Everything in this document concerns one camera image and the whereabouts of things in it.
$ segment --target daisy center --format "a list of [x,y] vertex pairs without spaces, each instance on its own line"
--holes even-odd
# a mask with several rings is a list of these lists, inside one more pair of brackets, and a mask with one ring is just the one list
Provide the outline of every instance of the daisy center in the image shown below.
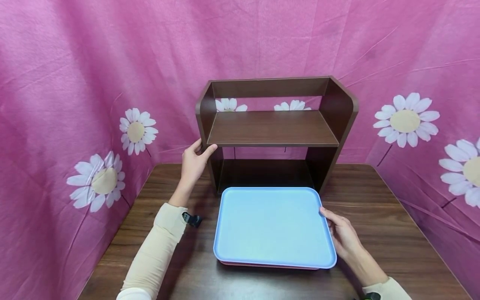
[[117,172],[114,168],[102,169],[93,176],[92,188],[97,194],[108,194],[117,186]]
[[413,110],[399,110],[390,118],[390,125],[398,132],[413,132],[420,125],[420,117]]
[[468,181],[480,187],[480,156],[474,157],[465,163],[463,175]]
[[127,136],[130,142],[138,143],[145,133],[145,126],[140,122],[133,122],[128,126]]

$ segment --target beige sleeve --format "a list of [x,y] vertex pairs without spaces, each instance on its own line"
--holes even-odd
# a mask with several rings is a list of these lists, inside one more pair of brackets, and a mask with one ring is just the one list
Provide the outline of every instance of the beige sleeve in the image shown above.
[[156,299],[172,254],[185,231],[184,207],[162,205],[155,217],[153,228],[133,259],[118,300],[132,299],[134,291],[145,291]]
[[395,281],[389,277],[385,283],[378,283],[369,287],[363,288],[363,293],[378,293],[382,300],[412,300],[405,290]]

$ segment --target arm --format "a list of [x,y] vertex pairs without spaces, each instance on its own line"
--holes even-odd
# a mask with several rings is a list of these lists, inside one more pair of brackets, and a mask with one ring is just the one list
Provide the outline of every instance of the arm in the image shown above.
[[197,155],[201,145],[198,140],[183,152],[180,182],[168,203],[158,211],[153,228],[133,259],[117,300],[157,298],[170,259],[185,230],[186,223],[181,214],[187,211],[193,187],[217,148],[211,145],[203,154]]
[[373,257],[362,246],[350,221],[320,207],[328,220],[335,250],[362,284],[365,294],[378,293],[382,300],[411,300],[393,279],[388,277]]

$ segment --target wrist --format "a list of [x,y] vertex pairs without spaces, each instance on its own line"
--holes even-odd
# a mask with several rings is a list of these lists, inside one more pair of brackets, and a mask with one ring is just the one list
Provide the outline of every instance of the wrist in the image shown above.
[[188,199],[192,193],[193,185],[180,180],[175,192],[168,201],[168,204],[176,207],[187,207]]
[[179,181],[175,191],[179,191],[179,192],[182,192],[182,193],[188,193],[190,195],[194,186],[195,186],[195,183],[190,183],[187,180],[184,180],[184,179],[180,178],[180,181]]
[[348,256],[345,262],[363,287],[388,281],[388,276],[365,249]]

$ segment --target person's left hand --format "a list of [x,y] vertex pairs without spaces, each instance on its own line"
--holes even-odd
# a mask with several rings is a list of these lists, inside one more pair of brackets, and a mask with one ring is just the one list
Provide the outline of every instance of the person's left hand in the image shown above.
[[202,154],[197,153],[202,148],[202,139],[198,139],[182,154],[180,183],[187,188],[193,188],[202,175],[208,158],[218,148],[216,144],[210,145]]

